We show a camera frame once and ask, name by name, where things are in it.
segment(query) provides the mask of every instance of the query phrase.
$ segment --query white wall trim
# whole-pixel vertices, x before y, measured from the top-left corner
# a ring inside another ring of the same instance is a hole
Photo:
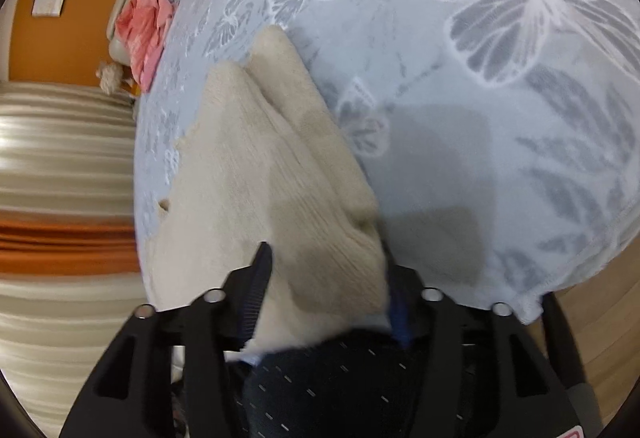
[[[6,0],[0,8],[0,82],[9,80],[9,50],[18,0]]]

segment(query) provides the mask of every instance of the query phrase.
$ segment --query beige curtain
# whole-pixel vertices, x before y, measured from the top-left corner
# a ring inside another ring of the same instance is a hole
[[[134,134],[98,88],[0,83],[0,210],[131,216]]]
[[[98,358],[144,302],[139,274],[0,277],[0,369],[48,437],[60,434]]]

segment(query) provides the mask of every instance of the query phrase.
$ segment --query folded towel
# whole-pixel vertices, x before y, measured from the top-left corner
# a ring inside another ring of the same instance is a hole
[[[148,92],[174,18],[169,0],[130,0],[116,19],[116,36],[131,60],[131,73]]]
[[[147,248],[159,309],[220,287],[267,241],[273,275],[248,352],[313,344],[385,310],[376,200],[279,27],[258,35],[246,70],[212,69],[177,147]]]

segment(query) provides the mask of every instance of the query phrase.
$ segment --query silver screw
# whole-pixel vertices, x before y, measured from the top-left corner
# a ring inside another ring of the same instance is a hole
[[[425,301],[437,302],[442,301],[444,294],[437,288],[425,288],[422,290],[422,298]]]
[[[508,317],[513,313],[511,306],[505,303],[494,304],[494,307],[492,308],[492,310],[496,315],[499,315],[500,317]]]
[[[214,288],[213,290],[209,290],[206,294],[204,294],[204,300],[208,303],[219,303],[220,301],[223,301],[225,297],[225,291],[220,290],[219,288]]]
[[[138,319],[149,319],[156,313],[156,309],[151,304],[141,304],[133,313]]]

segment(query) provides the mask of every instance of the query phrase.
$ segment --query light blue butterfly bedspread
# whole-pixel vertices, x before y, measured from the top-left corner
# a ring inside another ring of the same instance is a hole
[[[541,294],[638,230],[639,19],[638,0],[181,0],[138,125],[143,271],[208,69],[275,23],[366,171],[399,264],[532,321]]]

